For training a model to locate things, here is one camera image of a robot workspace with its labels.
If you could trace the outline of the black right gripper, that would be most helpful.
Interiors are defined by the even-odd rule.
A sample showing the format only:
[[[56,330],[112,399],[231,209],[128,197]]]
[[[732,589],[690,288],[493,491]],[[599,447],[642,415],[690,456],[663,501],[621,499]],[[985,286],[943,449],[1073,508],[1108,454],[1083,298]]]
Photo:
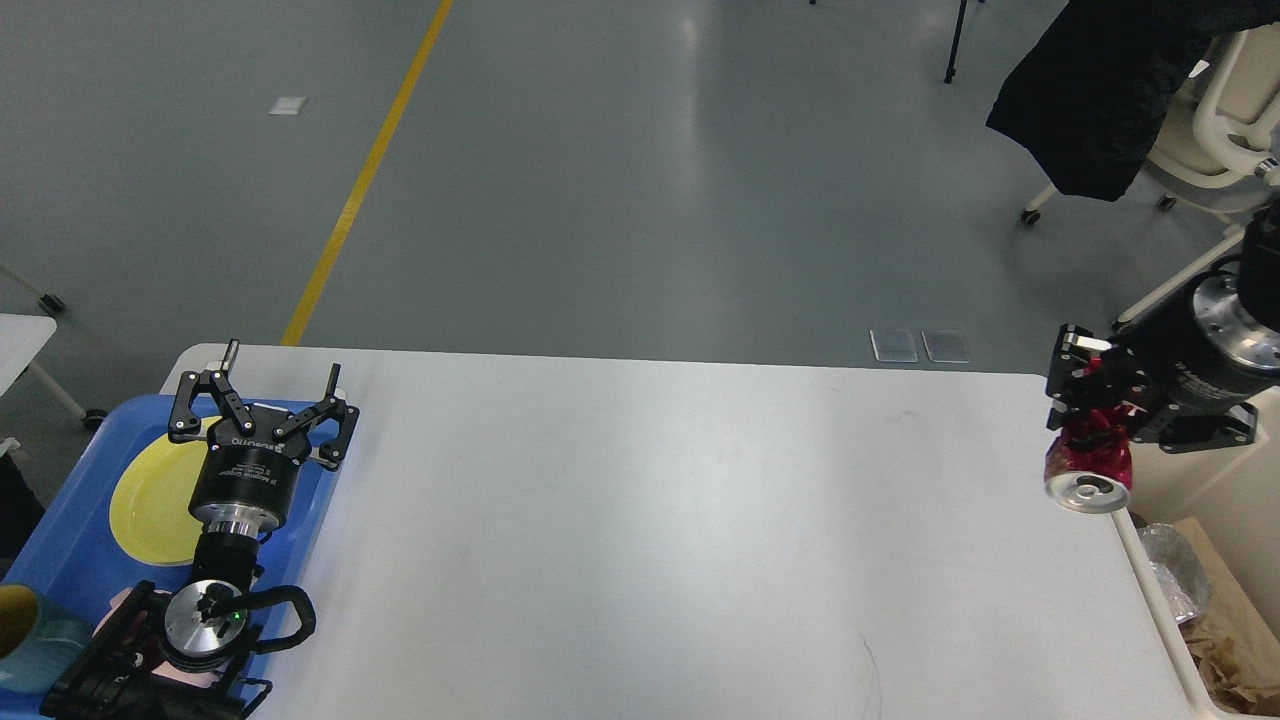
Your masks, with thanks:
[[[1100,410],[1133,442],[1166,454],[1254,442],[1260,414],[1242,404],[1277,386],[1277,281],[1204,272],[1105,340],[1059,328],[1044,395],[1046,427]]]

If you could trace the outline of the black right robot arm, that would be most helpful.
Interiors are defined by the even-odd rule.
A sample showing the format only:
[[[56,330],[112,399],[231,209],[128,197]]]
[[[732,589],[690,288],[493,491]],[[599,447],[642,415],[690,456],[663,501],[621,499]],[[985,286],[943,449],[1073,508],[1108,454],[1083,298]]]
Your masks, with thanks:
[[[1047,427],[1167,454],[1254,441],[1252,401],[1279,378],[1277,205],[1258,210],[1238,252],[1179,283],[1112,334],[1061,325],[1044,392]]]

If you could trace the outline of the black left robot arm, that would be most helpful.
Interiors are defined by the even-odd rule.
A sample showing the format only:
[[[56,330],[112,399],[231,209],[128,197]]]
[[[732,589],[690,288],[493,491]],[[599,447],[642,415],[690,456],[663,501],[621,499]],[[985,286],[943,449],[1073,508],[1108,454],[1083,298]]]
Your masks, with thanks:
[[[230,383],[239,350],[187,372],[166,423],[173,445],[201,443],[188,515],[200,530],[186,580],[140,582],[45,693],[50,719],[247,719],[273,691],[247,673],[257,656],[293,650],[317,625],[308,594],[262,585],[262,547],[288,525],[300,474],[340,469],[360,410],[333,364],[323,396],[301,410],[251,404]]]

